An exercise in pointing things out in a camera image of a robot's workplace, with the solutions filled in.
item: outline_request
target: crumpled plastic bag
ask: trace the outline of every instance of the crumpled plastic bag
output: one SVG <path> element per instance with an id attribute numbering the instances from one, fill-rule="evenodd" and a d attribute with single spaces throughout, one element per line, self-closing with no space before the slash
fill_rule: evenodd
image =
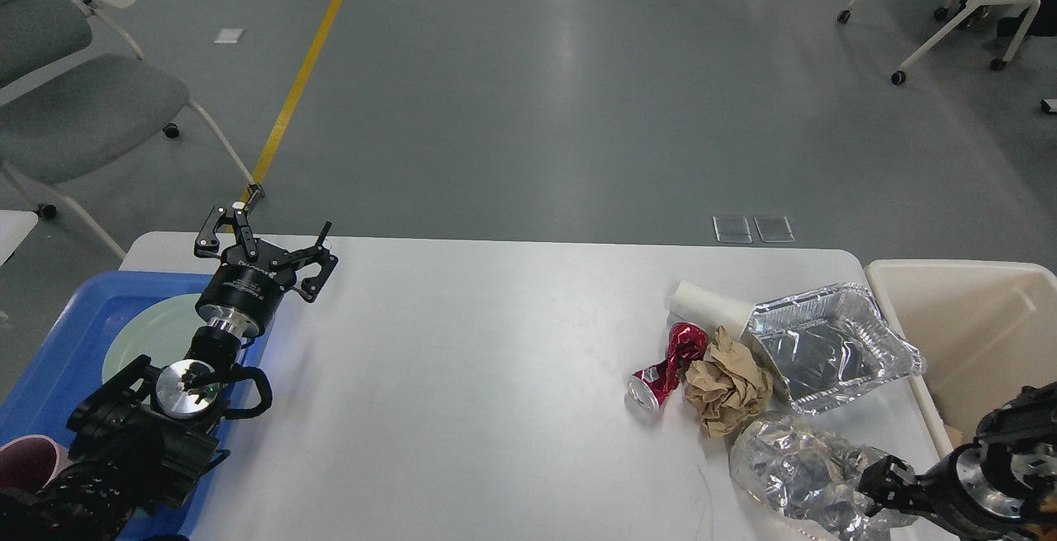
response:
<path id="1" fill-rule="evenodd" d="M 765 413 L 745 428 L 730 450 L 730 477 L 753 498 L 791 519 L 814 521 L 840 541 L 889 541 L 890 529 L 917 517 L 883 509 L 858 492 L 863 471 L 886 456 L 855 446 L 800 417 Z"/>
<path id="2" fill-rule="evenodd" d="M 708 352 L 712 360 L 690 361 L 686 369 L 686 400 L 698 409 L 702 432 L 718 437 L 763 412 L 771 400 L 772 379 L 724 327 L 716 332 Z"/>

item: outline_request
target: red soda can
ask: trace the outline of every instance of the red soda can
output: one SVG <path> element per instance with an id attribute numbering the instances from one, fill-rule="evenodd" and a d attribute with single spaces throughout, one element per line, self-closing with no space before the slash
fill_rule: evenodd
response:
<path id="1" fill-rule="evenodd" d="M 690 322 L 679 322 L 668 334 L 668 351 L 664 361 L 639 369 L 628 378 L 628 394 L 643 409 L 661 409 L 665 398 L 679 387 L 681 369 L 701 359 L 708 349 L 708 335 Z"/>

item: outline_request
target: yellow floor line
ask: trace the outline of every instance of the yellow floor line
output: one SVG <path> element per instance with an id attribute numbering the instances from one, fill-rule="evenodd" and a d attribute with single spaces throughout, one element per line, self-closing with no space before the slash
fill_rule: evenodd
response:
<path id="1" fill-rule="evenodd" d="M 316 64 L 316 59 L 319 58 L 319 52 L 323 49 L 323 44 L 327 41 L 327 34 L 330 33 L 331 25 L 334 23 L 334 17 L 337 16 L 337 11 L 341 7 L 341 2 L 342 0 L 331 0 L 330 5 L 327 7 L 327 14 L 323 15 L 323 19 L 319 22 L 319 29 L 316 30 L 316 36 L 312 38 L 312 44 L 309 45 L 309 53 L 304 56 L 304 62 L 301 62 L 301 68 L 297 71 L 297 77 L 294 78 L 294 86 L 290 87 L 290 93 L 286 94 L 286 101 L 282 105 L 282 111 L 279 111 L 275 126 L 272 127 L 272 134 L 268 134 L 267 143 L 264 143 L 264 150 L 262 150 L 261 156 L 258 157 L 257 165 L 254 166 L 254 181 L 257 184 L 260 184 L 264 180 L 268 167 L 272 166 L 272 160 L 275 158 L 275 152 L 279 149 L 279 143 L 282 142 L 283 134 L 286 134 L 286 126 L 290 124 L 290 118 L 294 115 L 295 109 L 297 109 L 297 101 L 300 100 L 301 93 L 304 92 L 304 86 L 309 81 L 312 68 Z"/>

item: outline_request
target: plastic wrap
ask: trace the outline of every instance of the plastic wrap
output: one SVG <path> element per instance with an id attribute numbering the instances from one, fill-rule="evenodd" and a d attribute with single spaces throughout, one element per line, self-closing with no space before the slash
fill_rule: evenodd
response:
<path id="1" fill-rule="evenodd" d="M 886 453 L 814 431 L 794 415 L 765 413 L 730 450 L 730 477 L 779 515 L 813 521 L 841 541 L 888 541 L 917 517 L 883 509 L 856 491 L 863 470 Z"/>
<path id="2" fill-rule="evenodd" d="M 771 361 L 793 410 L 809 415 L 925 371 L 921 352 L 854 282 L 757 304 L 744 339 Z"/>

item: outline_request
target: aluminum foil tray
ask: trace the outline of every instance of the aluminum foil tray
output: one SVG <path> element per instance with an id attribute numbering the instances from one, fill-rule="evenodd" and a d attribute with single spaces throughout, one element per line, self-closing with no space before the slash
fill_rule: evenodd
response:
<path id="1" fill-rule="evenodd" d="M 801 414 L 847 405 L 880 384 L 925 371 L 921 352 L 892 331 L 873 294 L 855 282 L 757 304 L 745 338 Z"/>

